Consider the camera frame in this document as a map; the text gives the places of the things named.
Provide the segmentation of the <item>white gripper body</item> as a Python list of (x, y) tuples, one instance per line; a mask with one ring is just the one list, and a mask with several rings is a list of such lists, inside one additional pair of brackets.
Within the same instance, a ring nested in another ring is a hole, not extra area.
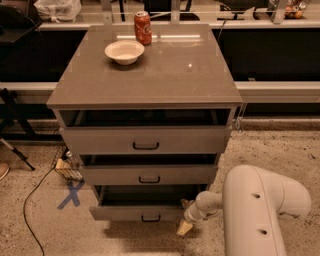
[(194, 201), (186, 203), (184, 208), (184, 219), (191, 224), (195, 224), (203, 219), (203, 213), (197, 208)]

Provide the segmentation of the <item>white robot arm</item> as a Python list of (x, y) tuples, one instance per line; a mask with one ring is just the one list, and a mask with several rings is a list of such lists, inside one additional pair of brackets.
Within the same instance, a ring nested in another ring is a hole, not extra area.
[(278, 220), (305, 217), (311, 197), (292, 178), (241, 165), (229, 171), (220, 194), (204, 191), (182, 205), (179, 235), (222, 213), (226, 256), (287, 256)]

